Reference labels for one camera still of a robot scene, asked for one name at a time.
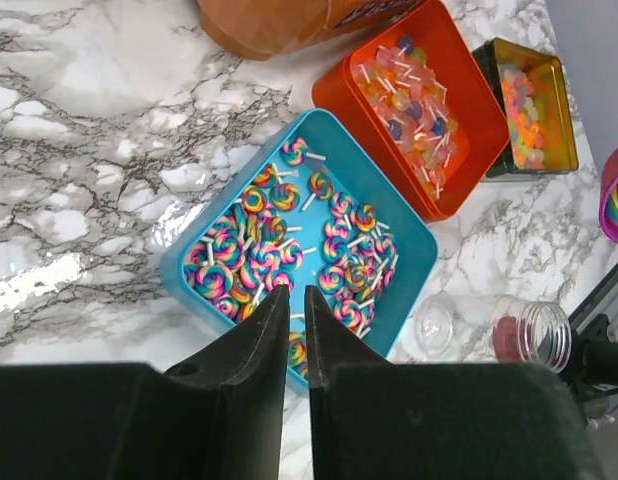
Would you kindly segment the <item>purple plastic scoop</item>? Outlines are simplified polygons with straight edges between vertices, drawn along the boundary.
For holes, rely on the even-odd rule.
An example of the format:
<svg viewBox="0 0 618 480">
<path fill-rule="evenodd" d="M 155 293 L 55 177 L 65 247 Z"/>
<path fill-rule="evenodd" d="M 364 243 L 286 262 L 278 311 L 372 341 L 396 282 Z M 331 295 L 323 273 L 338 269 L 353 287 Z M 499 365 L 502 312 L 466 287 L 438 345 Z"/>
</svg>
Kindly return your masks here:
<svg viewBox="0 0 618 480">
<path fill-rule="evenodd" d="M 599 222 L 607 237 L 618 244 L 618 148 L 602 171 Z"/>
</svg>

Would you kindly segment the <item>orange candy tray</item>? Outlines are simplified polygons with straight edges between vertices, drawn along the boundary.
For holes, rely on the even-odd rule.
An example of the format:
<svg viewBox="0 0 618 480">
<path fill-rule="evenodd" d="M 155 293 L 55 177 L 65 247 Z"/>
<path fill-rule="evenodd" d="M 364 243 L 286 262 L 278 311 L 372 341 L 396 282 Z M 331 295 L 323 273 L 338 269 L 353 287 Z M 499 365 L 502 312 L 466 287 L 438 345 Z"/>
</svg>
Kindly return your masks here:
<svg viewBox="0 0 618 480">
<path fill-rule="evenodd" d="M 509 140 L 446 6 L 421 1 L 312 88 L 427 222 L 457 213 Z"/>
</svg>

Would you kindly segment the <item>gold tin candy tray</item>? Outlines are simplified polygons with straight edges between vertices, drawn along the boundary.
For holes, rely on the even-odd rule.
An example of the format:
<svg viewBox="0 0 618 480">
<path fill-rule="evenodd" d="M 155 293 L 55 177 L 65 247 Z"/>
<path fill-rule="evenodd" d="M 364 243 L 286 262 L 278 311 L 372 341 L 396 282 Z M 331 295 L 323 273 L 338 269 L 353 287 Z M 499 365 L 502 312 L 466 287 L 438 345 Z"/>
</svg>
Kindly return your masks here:
<svg viewBox="0 0 618 480">
<path fill-rule="evenodd" d="M 524 181 L 578 170 L 569 100 L 558 57 L 502 38 L 473 51 L 505 114 L 508 144 L 486 181 Z"/>
</svg>

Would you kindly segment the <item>teal candy tray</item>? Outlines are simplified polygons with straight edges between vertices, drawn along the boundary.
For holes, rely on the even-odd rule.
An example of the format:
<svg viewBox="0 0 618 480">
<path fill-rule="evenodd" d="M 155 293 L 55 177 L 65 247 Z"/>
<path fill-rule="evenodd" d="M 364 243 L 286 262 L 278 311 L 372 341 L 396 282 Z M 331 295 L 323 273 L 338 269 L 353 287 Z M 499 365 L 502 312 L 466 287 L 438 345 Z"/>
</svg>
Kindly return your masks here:
<svg viewBox="0 0 618 480">
<path fill-rule="evenodd" d="M 386 355 L 435 264 L 437 244 L 330 112 L 313 109 L 270 138 L 167 249 L 165 289 L 230 329 L 275 286 L 290 291 L 289 377 L 305 391 L 304 291 Z"/>
</svg>

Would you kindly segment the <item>clear plastic jar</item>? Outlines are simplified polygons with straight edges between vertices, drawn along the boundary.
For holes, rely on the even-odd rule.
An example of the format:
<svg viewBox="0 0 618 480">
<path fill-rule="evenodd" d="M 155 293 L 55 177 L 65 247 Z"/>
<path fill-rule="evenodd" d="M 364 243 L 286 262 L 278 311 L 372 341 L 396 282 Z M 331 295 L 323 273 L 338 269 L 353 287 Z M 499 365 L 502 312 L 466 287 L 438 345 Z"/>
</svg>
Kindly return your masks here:
<svg viewBox="0 0 618 480">
<path fill-rule="evenodd" d="M 431 295 L 415 312 L 413 332 L 436 363 L 529 363 L 559 373 L 572 347 L 558 303 L 503 294 Z"/>
</svg>

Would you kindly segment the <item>orange plastic bin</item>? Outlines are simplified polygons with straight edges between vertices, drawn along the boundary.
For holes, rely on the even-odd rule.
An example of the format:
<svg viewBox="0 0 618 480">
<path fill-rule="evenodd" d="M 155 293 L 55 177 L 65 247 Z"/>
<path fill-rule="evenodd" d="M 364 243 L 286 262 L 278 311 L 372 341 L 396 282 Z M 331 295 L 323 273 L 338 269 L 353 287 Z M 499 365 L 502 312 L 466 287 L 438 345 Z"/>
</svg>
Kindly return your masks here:
<svg viewBox="0 0 618 480">
<path fill-rule="evenodd" d="M 239 57 L 267 60 L 350 32 L 382 26 L 419 3 L 413 0 L 202 0 L 200 24 Z"/>
</svg>

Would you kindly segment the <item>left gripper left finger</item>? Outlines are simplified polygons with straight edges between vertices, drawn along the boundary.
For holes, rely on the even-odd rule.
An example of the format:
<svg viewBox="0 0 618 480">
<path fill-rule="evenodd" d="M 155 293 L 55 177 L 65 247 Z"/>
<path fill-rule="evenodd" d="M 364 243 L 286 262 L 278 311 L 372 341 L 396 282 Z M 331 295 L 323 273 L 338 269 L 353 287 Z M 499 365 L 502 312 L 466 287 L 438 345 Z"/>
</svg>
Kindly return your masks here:
<svg viewBox="0 0 618 480">
<path fill-rule="evenodd" d="M 0 479 L 274 479 L 289 292 L 165 372 L 0 366 Z"/>
</svg>

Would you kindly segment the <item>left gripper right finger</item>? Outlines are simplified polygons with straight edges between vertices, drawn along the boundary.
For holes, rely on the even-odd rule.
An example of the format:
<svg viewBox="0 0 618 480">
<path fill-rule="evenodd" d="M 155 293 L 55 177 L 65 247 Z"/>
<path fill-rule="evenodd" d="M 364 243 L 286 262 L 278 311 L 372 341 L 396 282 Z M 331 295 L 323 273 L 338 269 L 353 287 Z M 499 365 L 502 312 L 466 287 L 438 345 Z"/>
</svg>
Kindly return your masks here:
<svg viewBox="0 0 618 480">
<path fill-rule="evenodd" d="M 317 479 L 601 479 L 566 386 L 525 364 L 393 364 L 305 291 Z"/>
</svg>

